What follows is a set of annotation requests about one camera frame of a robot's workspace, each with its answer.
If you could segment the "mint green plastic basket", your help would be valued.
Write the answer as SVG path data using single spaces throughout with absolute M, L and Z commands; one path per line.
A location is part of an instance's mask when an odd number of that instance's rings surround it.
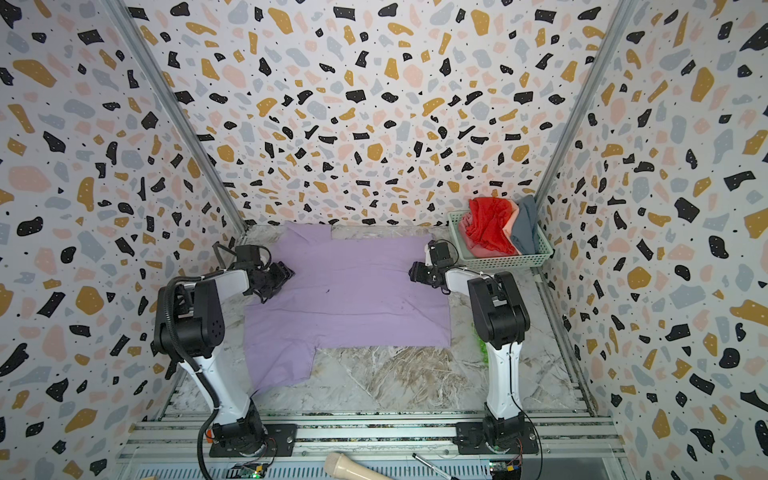
M 456 210 L 447 214 L 447 226 L 450 230 L 451 241 L 456 247 L 459 263 L 473 270 L 509 270 L 514 268 L 541 267 L 554 254 L 553 247 L 545 237 L 542 228 L 537 225 L 535 231 L 536 253 L 532 255 L 515 255 L 501 257 L 476 257 L 459 232 L 459 223 L 468 210 Z

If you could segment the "lilac t shirt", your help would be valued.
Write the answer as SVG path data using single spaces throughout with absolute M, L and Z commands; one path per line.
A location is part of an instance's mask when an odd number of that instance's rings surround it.
M 409 278 L 431 238 L 335 239 L 328 226 L 287 226 L 271 251 L 294 275 L 245 313 L 253 389 L 307 380 L 319 349 L 449 347 L 447 296 Z

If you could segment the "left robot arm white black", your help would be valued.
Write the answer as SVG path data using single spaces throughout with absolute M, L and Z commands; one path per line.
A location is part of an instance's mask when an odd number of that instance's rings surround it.
M 222 303 L 256 296 L 265 303 L 295 272 L 260 245 L 213 246 L 220 269 L 199 277 L 177 276 L 158 293 L 153 345 L 182 367 L 211 414 L 202 440 L 214 451 L 241 456 L 263 450 L 268 430 L 245 389 L 227 371 L 220 345 L 226 335 Z

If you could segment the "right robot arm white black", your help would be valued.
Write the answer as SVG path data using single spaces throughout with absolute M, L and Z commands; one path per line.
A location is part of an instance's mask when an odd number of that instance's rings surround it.
M 431 240 L 426 260 L 415 262 L 410 280 L 470 301 L 475 331 L 484 343 L 489 387 L 482 421 L 483 442 L 493 451 L 521 446 L 528 422 L 519 391 L 519 360 L 530 315 L 510 272 L 484 273 L 458 264 L 447 240 Z

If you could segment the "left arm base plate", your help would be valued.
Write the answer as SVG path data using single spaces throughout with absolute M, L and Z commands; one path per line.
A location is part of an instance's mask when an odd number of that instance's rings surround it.
M 293 454 L 298 426 L 288 423 L 268 423 L 261 440 L 230 441 L 227 446 L 212 443 L 208 454 L 211 458 L 232 458 L 237 460 L 264 460 L 291 457 Z

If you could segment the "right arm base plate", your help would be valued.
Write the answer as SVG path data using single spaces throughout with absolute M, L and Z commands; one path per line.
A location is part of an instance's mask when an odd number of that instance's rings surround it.
M 519 418 L 503 421 L 486 418 L 482 422 L 457 423 L 453 443 L 460 455 L 539 453 L 534 425 Z

